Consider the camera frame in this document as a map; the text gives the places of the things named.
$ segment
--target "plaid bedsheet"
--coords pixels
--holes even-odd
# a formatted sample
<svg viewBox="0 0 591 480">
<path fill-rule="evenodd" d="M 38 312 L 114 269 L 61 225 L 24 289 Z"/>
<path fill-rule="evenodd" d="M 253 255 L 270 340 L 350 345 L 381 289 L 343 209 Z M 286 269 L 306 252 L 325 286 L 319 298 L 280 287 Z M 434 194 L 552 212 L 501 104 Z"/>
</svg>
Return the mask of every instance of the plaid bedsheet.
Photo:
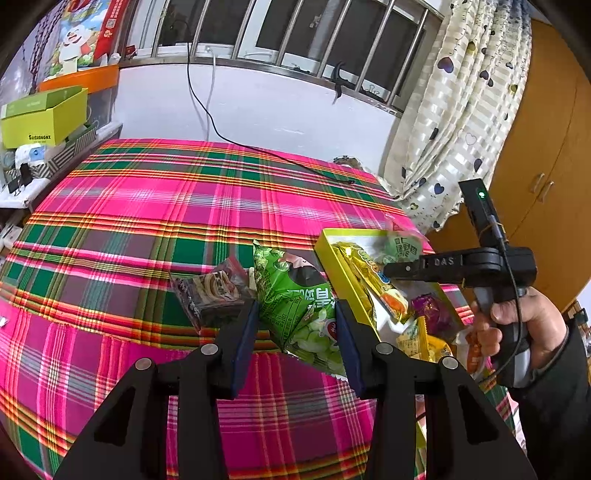
<svg viewBox="0 0 591 480">
<path fill-rule="evenodd" d="M 229 254 L 249 267 L 253 239 L 322 269 L 313 246 L 323 228 L 383 228 L 384 213 L 413 227 L 373 176 L 283 155 L 355 184 L 226 144 L 117 140 L 29 218 L 1 272 L 0 420 L 39 475 L 53 476 L 135 360 L 181 358 L 214 338 L 195 334 L 170 272 L 202 273 Z M 457 288 L 444 291 L 469 322 Z M 266 330 L 255 350 L 238 399 L 219 403 L 230 477 L 360 478 L 374 403 L 278 353 Z M 512 426 L 505 391 L 488 395 Z M 174 408 L 168 428 L 176 478 Z M 424 452 L 416 474 L 424 476 Z"/>
</svg>

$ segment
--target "heart pattern curtain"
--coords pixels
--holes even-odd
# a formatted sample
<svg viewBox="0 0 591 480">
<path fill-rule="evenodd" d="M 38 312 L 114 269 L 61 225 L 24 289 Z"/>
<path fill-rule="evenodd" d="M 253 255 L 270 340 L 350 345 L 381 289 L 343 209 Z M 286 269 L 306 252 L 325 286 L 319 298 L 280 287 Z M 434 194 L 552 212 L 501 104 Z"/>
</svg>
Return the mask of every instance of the heart pattern curtain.
<svg viewBox="0 0 591 480">
<path fill-rule="evenodd" d="M 459 211 L 458 181 L 488 187 L 527 80 L 524 0 L 456 0 L 398 125 L 384 167 L 390 193 L 419 230 Z"/>
</svg>

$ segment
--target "wooden wardrobe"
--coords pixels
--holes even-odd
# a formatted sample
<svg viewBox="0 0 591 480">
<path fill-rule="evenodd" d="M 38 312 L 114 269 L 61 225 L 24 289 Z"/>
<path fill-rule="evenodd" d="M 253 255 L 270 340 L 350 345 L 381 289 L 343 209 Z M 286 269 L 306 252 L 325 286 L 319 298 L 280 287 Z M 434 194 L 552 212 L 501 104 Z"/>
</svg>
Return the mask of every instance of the wooden wardrobe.
<svg viewBox="0 0 591 480">
<path fill-rule="evenodd" d="M 565 310 L 591 277 L 591 84 L 553 27 L 533 21 L 532 33 L 529 77 L 490 193 L 510 243 L 534 251 L 534 286 Z M 427 236 L 436 251 L 478 245 L 464 208 Z"/>
</svg>

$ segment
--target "black sleeve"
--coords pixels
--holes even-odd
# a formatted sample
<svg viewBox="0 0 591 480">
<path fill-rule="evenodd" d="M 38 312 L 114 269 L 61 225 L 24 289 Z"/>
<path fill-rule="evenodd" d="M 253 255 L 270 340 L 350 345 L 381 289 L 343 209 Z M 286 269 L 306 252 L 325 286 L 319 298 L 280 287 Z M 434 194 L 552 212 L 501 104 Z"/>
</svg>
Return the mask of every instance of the black sleeve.
<svg viewBox="0 0 591 480">
<path fill-rule="evenodd" d="M 591 395 L 579 330 L 532 385 L 509 391 L 519 402 L 527 454 L 539 480 L 585 478 L 591 456 Z"/>
</svg>

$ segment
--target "white wall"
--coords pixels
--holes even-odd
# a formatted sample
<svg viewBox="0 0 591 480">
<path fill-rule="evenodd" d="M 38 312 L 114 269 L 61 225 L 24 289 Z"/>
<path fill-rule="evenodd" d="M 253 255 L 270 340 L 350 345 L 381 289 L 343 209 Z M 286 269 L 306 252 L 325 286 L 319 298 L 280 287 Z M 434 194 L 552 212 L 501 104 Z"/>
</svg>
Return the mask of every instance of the white wall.
<svg viewBox="0 0 591 480">
<path fill-rule="evenodd" d="M 209 95 L 212 67 L 191 65 L 195 93 Z M 225 137 L 257 147 L 332 161 L 348 155 L 377 172 L 388 134 L 398 119 L 334 90 L 281 75 L 217 67 L 210 104 Z M 205 114 L 192 100 L 185 65 L 121 70 L 113 118 L 122 138 L 205 140 Z M 213 132 L 210 140 L 221 141 Z"/>
</svg>

